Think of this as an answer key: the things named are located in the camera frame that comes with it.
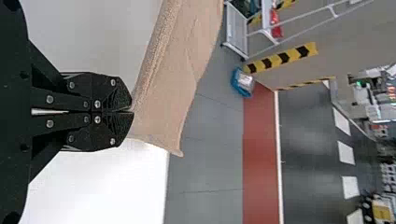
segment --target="red floor stripe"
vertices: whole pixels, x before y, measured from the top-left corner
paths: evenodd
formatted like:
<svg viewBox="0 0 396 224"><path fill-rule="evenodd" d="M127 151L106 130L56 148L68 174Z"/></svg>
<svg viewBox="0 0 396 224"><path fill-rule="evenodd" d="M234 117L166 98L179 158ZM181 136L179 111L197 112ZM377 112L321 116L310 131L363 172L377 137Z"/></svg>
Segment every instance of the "red floor stripe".
<svg viewBox="0 0 396 224"><path fill-rule="evenodd" d="M244 224L278 224L274 93L258 84L244 101Z"/></svg>

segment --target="beige towel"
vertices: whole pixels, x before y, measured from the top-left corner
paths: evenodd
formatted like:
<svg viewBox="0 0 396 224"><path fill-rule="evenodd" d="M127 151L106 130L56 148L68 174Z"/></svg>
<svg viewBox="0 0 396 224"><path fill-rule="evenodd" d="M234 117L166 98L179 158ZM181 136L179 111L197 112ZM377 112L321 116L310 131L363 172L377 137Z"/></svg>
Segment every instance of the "beige towel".
<svg viewBox="0 0 396 224"><path fill-rule="evenodd" d="M129 136L179 157L184 121L216 44L223 0L163 0L136 82Z"/></svg>

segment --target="yellow and black hazard stripe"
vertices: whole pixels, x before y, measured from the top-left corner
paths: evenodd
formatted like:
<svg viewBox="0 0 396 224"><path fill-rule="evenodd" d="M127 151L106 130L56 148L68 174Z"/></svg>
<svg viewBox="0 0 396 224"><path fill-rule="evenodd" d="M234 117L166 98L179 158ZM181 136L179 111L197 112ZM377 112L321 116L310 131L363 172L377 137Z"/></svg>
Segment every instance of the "yellow and black hazard stripe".
<svg viewBox="0 0 396 224"><path fill-rule="evenodd" d="M297 0L283 0L276 4L276 10L281 10L285 7L291 7Z"/></svg>
<svg viewBox="0 0 396 224"><path fill-rule="evenodd" d="M291 7L292 5L294 5L294 3L296 3L296 1L297 0L283 0L276 4L275 10L279 11L283 8ZM250 18L250 20L247 21L247 25L257 24L261 21L262 21L262 14L258 13L256 16Z"/></svg>
<svg viewBox="0 0 396 224"><path fill-rule="evenodd" d="M247 21L247 25L257 24L261 21L262 21L262 14L258 13L256 16L254 16L253 18L250 18L250 20Z"/></svg>
<svg viewBox="0 0 396 224"><path fill-rule="evenodd" d="M288 49L284 52L274 54L270 57L263 58L253 63L248 63L244 65L243 71L248 74L260 73L271 68L279 67L282 64L292 63L317 54L317 44L315 42L310 42L300 47Z"/></svg>
<svg viewBox="0 0 396 224"><path fill-rule="evenodd" d="M291 86L288 86L288 87L278 88L276 90L277 91L288 91L288 90L292 90L292 89L296 89L296 88L301 88L301 87L304 87L304 86L307 86L307 85L320 83L322 81L330 80L330 79L334 79L334 78L335 77L321 77L321 78L318 78L318 79L315 79L315 80L310 80L310 81L306 81L306 82L303 82L303 83L294 84L294 85L291 85Z"/></svg>

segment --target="screw head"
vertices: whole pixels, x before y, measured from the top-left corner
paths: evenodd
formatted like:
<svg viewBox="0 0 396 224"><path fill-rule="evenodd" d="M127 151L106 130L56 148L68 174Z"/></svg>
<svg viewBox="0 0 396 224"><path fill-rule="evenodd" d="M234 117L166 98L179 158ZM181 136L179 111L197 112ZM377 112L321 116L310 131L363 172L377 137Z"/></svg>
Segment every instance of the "screw head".
<svg viewBox="0 0 396 224"><path fill-rule="evenodd" d="M67 141L69 141L70 143L74 142L74 140L75 138L73 134L69 135L69 137L67 138Z"/></svg>
<svg viewBox="0 0 396 224"><path fill-rule="evenodd" d="M94 120L95 120L95 123L100 123L102 121L99 116L96 116Z"/></svg>
<svg viewBox="0 0 396 224"><path fill-rule="evenodd" d="M368 221L368 222L373 221L373 219L372 219L371 217L369 217L369 216L364 216L364 219L365 219L366 221Z"/></svg>
<svg viewBox="0 0 396 224"><path fill-rule="evenodd" d="M75 87L76 87L76 84L75 84L74 82L70 82L70 83L69 83L69 88L70 88L71 90L73 90Z"/></svg>
<svg viewBox="0 0 396 224"><path fill-rule="evenodd" d="M52 119L49 119L49 120L47 120L47 128L52 128L53 127L53 120Z"/></svg>
<svg viewBox="0 0 396 224"><path fill-rule="evenodd" d="M52 104L53 103L53 96L48 95L46 101L47 101L47 104L49 104L49 105Z"/></svg>
<svg viewBox="0 0 396 224"><path fill-rule="evenodd" d="M96 108L96 109L99 109L100 106L101 106L100 101L95 101L95 108Z"/></svg>
<svg viewBox="0 0 396 224"><path fill-rule="evenodd" d="M26 153L29 151L30 147L27 146L26 144L22 144L22 145L20 145L20 149L21 149L21 152Z"/></svg>
<svg viewBox="0 0 396 224"><path fill-rule="evenodd" d="M23 79L23 80L29 79L29 75L28 75L26 72L24 72L24 71L21 71L21 72L20 72L20 77L21 77L21 79Z"/></svg>

